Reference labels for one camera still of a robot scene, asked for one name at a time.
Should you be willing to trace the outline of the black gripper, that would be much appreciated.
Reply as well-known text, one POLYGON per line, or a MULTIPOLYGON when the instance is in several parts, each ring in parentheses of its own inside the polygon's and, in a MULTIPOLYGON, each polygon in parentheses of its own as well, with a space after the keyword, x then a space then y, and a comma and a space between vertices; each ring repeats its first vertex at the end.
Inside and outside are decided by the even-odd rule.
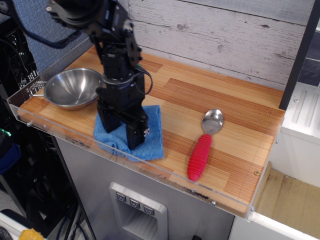
POLYGON ((107 133, 117 129, 121 122, 127 124, 126 138, 130 150, 145 142, 150 133, 148 116, 142 108, 145 99, 145 78, 141 72, 130 75, 123 84, 107 83, 96 89, 97 110, 107 133))

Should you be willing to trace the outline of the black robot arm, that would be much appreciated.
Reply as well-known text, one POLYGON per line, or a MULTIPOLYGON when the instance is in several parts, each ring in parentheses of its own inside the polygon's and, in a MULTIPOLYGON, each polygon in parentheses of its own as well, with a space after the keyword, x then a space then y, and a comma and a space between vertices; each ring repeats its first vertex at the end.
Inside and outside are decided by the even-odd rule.
POLYGON ((106 84, 96 90, 104 129, 110 133, 123 122, 129 149, 142 144, 149 132, 142 107, 147 71, 139 65, 142 50, 127 11, 117 0, 50 0, 46 10, 64 27, 89 35, 95 45, 106 84))

